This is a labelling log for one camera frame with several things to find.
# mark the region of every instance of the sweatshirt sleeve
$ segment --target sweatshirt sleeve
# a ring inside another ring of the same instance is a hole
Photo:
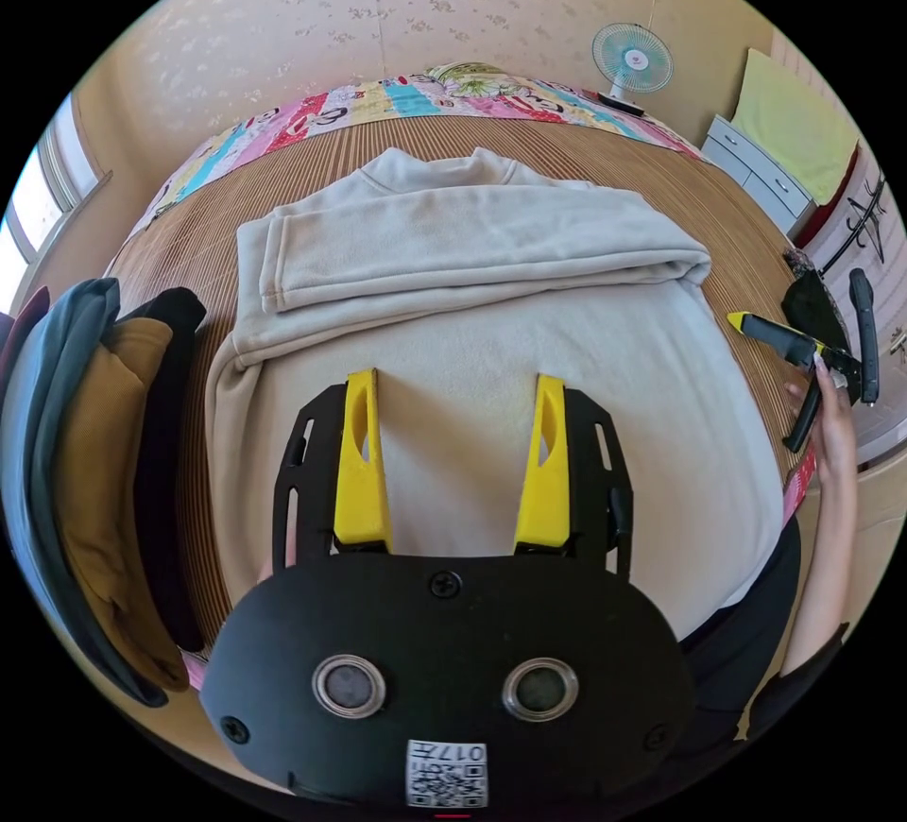
[[[834,657],[841,651],[849,624],[841,624],[837,632],[809,661],[790,674],[771,677],[753,700],[749,710],[749,731],[746,739],[758,737],[772,727],[795,702],[824,674]]]

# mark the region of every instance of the fan base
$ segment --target fan base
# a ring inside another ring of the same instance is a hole
[[[629,101],[623,101],[617,97],[608,97],[606,94],[597,93],[599,103],[604,104],[606,107],[611,107],[615,111],[623,111],[624,113],[630,113],[633,116],[642,116],[645,113],[645,110],[638,106],[637,104],[631,104]]]

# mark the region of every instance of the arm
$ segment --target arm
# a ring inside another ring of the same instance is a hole
[[[821,489],[813,561],[781,665],[781,677],[817,654],[841,626],[857,525],[856,472],[853,474],[852,481],[842,480]]]
[[[836,389],[821,360],[815,373],[822,405],[813,427],[820,487],[813,560],[781,669],[750,707],[747,740],[770,728],[809,690],[837,655],[847,630],[842,619],[857,528],[856,435],[847,392]],[[802,390],[792,385],[788,390],[795,404],[802,402]]]
[[[835,387],[821,359],[816,359],[815,374],[822,392],[813,433],[820,485],[818,528],[780,677],[805,664],[838,632],[857,528],[857,448],[850,401],[845,389]],[[799,391],[792,395],[802,396]]]

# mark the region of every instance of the yellow towel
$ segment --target yellow towel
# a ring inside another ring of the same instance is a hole
[[[768,152],[820,205],[838,191],[859,140],[856,128],[819,92],[752,49],[731,125]]]
[[[132,502],[147,391],[172,336],[152,318],[104,336],[60,426],[54,505],[73,575],[113,647],[149,681],[179,692],[189,677],[148,589]]]

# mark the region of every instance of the label sticker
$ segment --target label sticker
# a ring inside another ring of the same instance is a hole
[[[467,809],[488,805],[485,744],[411,740],[406,747],[407,806]]]

